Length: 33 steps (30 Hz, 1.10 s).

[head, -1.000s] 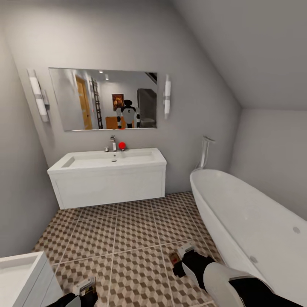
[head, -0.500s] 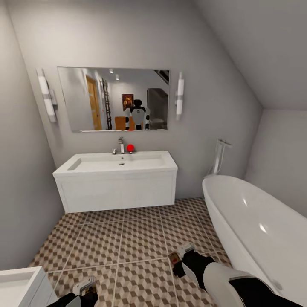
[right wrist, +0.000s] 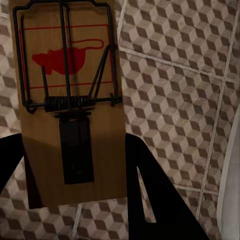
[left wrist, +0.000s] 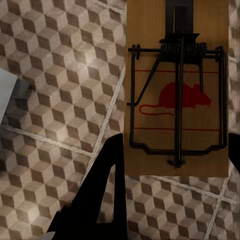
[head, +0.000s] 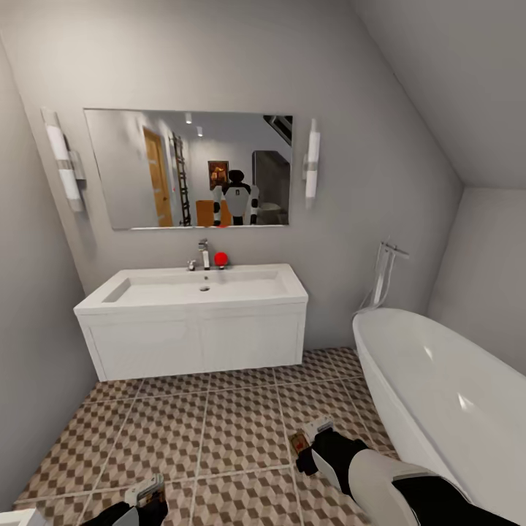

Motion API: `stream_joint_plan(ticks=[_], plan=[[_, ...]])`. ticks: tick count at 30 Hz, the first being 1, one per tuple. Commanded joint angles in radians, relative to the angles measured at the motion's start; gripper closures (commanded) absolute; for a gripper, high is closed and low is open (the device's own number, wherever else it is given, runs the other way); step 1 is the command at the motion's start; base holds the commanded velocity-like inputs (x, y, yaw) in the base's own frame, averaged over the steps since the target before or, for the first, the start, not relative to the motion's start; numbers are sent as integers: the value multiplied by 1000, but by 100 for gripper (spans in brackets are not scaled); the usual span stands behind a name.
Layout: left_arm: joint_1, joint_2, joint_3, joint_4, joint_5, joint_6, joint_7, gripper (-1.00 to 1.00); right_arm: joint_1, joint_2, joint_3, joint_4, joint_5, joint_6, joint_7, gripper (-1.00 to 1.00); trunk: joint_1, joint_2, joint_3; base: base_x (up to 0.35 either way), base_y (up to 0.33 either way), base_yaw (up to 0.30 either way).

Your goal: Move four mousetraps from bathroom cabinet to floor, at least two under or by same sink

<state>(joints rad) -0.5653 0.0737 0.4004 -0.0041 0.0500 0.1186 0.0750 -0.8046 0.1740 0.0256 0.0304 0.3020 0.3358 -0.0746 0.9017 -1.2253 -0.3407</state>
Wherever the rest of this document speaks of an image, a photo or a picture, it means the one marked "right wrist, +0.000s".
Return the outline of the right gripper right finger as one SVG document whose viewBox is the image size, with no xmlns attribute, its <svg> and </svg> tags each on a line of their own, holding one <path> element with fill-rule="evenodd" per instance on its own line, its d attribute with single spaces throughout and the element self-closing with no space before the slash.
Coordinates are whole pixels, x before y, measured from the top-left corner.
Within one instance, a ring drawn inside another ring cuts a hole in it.
<svg viewBox="0 0 240 240">
<path fill-rule="evenodd" d="M 129 240 L 211 240 L 144 141 L 125 135 Z M 139 168 L 157 223 L 145 220 Z"/>
</svg>

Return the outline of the mousetrap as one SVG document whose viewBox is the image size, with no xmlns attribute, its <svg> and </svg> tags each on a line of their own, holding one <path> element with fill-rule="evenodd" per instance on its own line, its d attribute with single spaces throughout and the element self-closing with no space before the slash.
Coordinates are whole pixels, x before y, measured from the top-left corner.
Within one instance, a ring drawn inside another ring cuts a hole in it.
<svg viewBox="0 0 240 240">
<path fill-rule="evenodd" d="M 114 0 L 8 0 L 29 209 L 127 198 Z"/>
</svg>

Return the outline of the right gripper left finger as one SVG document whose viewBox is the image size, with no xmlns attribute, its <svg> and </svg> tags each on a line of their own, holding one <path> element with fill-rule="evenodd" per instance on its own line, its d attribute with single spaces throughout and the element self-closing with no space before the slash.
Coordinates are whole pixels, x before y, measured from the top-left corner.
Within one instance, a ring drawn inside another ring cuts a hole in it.
<svg viewBox="0 0 240 240">
<path fill-rule="evenodd" d="M 22 133 L 0 138 L 0 193 L 23 156 Z"/>
</svg>

